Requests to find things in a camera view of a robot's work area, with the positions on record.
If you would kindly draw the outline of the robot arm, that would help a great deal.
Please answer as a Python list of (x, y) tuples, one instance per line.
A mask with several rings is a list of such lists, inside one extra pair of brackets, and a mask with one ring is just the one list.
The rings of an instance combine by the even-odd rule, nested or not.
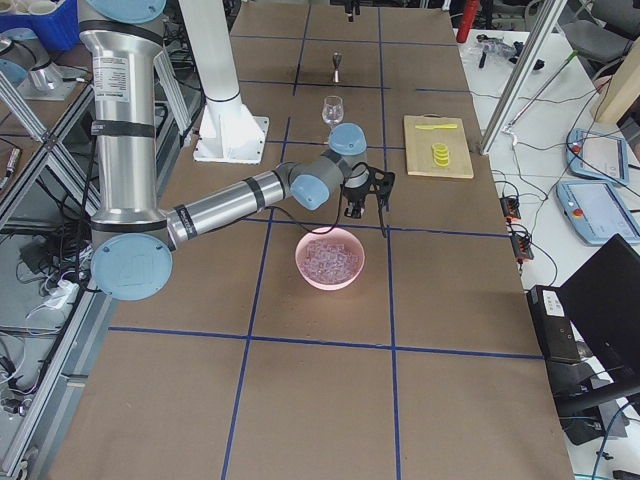
[[(161, 1), (82, 1), (79, 32), (90, 51), (96, 117), (92, 133), (101, 203), (92, 216), (91, 275), (118, 300), (141, 300), (170, 278), (181, 243), (286, 198), (314, 210), (361, 173), (367, 142), (353, 123), (334, 127), (328, 147), (310, 163), (291, 162), (241, 180), (189, 204), (158, 204), (154, 63), (163, 51)], [(268, 119), (243, 103), (224, 7), (219, 1), (180, 5), (205, 107), (195, 157), (257, 164)]]

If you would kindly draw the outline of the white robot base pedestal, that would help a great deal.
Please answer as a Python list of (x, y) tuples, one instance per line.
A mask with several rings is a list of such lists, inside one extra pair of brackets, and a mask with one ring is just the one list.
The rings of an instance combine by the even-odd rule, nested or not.
[(194, 159), (260, 163), (269, 119), (253, 116), (242, 100), (223, 3), (179, 5), (206, 101)]

